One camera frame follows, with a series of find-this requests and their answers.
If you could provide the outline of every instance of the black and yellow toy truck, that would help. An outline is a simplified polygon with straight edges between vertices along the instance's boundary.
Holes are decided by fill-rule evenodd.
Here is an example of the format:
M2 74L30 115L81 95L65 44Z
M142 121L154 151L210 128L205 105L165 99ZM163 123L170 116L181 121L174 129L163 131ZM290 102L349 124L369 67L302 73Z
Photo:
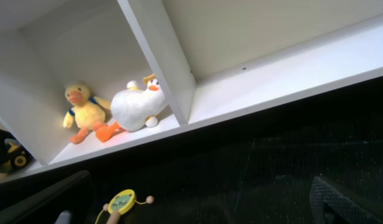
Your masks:
M10 132L0 130L0 173L24 168L32 159Z

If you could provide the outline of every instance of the yellow wheel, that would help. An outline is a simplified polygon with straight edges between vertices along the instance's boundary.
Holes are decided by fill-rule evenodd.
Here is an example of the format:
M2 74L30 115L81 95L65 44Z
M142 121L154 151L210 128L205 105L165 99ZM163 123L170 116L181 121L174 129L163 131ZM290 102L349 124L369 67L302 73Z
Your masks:
M25 166L26 164L27 164L27 158L25 158L25 156L17 156L14 159L13 167L18 169Z

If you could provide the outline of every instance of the duck tail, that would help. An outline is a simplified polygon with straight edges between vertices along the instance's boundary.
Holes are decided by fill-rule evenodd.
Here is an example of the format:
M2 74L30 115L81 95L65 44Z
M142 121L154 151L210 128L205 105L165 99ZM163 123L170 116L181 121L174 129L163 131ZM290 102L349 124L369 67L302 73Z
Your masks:
M139 86L137 85L137 82L136 81L130 81L128 82L128 84L126 85L127 89L128 90L138 90L139 89Z

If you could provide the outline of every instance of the toy wheel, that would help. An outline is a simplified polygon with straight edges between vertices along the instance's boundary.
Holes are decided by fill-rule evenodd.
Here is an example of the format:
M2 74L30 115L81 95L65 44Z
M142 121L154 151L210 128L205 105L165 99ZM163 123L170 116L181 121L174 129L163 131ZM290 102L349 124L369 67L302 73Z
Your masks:
M14 169L23 168L26 164L27 164L27 158L25 158L25 156L17 156L11 162L11 165Z

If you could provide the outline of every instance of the duck beak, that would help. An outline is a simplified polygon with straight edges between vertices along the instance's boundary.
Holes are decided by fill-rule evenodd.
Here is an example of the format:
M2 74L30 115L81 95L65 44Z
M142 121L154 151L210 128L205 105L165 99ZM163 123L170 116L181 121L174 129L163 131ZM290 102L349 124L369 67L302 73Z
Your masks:
M83 96L78 91L72 91L69 93L68 101L71 103L79 103L81 102Z
M159 88L157 86L153 86L153 85L149 86L148 89L153 90L153 91L159 90Z

